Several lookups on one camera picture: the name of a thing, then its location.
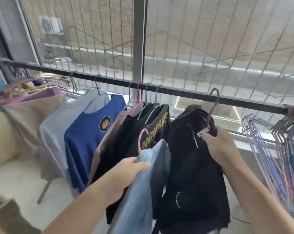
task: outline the stand leg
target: stand leg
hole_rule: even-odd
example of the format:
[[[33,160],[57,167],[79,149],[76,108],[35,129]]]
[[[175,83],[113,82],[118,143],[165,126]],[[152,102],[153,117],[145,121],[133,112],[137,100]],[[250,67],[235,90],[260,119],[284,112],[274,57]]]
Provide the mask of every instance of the stand leg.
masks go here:
[[[40,204],[42,202],[42,199],[44,198],[45,193],[47,192],[47,189],[49,185],[51,184],[51,181],[48,181],[47,184],[44,186],[42,193],[40,194],[39,199],[37,200],[37,203]]]

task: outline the clothes rack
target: clothes rack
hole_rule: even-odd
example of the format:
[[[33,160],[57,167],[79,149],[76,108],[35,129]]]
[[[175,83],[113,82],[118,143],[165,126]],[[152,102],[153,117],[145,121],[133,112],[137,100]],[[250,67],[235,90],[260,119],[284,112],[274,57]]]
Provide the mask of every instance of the clothes rack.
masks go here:
[[[0,61],[4,66],[8,66],[8,67],[37,70],[37,71],[42,71],[42,72],[46,72],[46,73],[52,73],[52,74],[57,74],[57,75],[62,75],[62,76],[70,76],[70,77],[74,77],[74,78],[91,80],[91,81],[96,81],[96,82],[101,82],[101,83],[106,83],[106,84],[111,84],[111,85],[129,87],[129,83],[131,83],[130,88],[133,88],[133,89],[136,89],[137,85],[138,85],[138,82],[132,82],[130,80],[105,77],[102,75],[81,73],[81,72],[77,72],[77,71],[61,70],[61,69],[57,69],[57,68],[51,68],[51,67],[46,67],[46,66],[42,66],[42,65],[37,65],[34,63],[30,63],[30,62],[21,62],[21,61],[16,61],[16,60],[10,60],[7,58],[0,58]],[[156,90],[157,90],[158,93],[162,93],[162,94],[169,94],[169,95],[180,96],[180,97],[185,97],[185,98],[199,99],[202,101],[209,101],[209,102],[215,102],[217,100],[217,96],[215,96],[215,95],[210,96],[209,93],[173,88],[173,87],[168,87],[168,86],[160,86],[159,87],[159,85],[150,84],[150,83],[143,83],[143,82],[141,82],[138,85],[138,89],[146,90],[147,84],[148,84],[147,91],[150,91],[150,92],[156,92]],[[241,99],[241,98],[220,96],[219,103],[229,105],[229,106],[242,107],[242,108],[259,110],[259,111],[276,113],[276,114],[282,114],[282,115],[287,114],[287,108],[284,105],[268,104],[268,103],[264,103],[264,102],[258,102],[258,101]],[[51,181],[48,181],[47,184],[45,185],[45,187],[44,187],[44,189],[43,189],[42,193],[40,194],[40,197],[37,201],[38,204],[41,203],[50,184],[51,184]]]

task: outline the grey t-shirt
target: grey t-shirt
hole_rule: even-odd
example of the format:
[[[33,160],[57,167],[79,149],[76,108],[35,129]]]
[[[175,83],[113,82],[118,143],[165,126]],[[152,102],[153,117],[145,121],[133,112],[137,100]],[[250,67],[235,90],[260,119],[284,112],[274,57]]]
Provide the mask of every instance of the grey t-shirt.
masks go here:
[[[40,166],[41,178],[51,181],[67,177],[67,157],[64,135],[69,126],[97,98],[97,89],[89,89],[83,96],[72,102],[64,101],[60,107],[46,118],[39,128],[41,146]],[[100,96],[90,104],[85,113],[93,113],[109,102],[107,94]]]
[[[138,173],[127,189],[107,234],[152,231],[153,212],[158,208],[170,173],[171,153],[166,142],[162,139],[152,149],[142,150],[136,162],[141,161],[150,162],[151,167]]]

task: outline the round black patch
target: round black patch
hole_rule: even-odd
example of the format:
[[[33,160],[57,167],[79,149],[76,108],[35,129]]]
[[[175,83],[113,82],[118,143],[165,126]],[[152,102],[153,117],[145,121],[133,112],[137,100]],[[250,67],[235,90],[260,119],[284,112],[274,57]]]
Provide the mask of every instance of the round black patch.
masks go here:
[[[109,116],[105,116],[100,121],[99,129],[101,130],[101,132],[105,132],[106,130],[108,130],[109,125],[110,125],[110,117]]]

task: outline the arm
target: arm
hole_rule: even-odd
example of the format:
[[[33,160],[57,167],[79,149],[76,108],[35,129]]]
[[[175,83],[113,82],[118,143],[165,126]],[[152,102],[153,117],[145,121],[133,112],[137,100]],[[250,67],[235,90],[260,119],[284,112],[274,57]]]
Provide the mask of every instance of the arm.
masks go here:
[[[125,158],[91,184],[53,220],[42,234],[91,234],[108,205],[119,200],[137,173],[150,163]]]
[[[231,135],[218,128],[217,137],[202,135],[256,234],[294,234],[294,219],[258,180],[241,157]]]

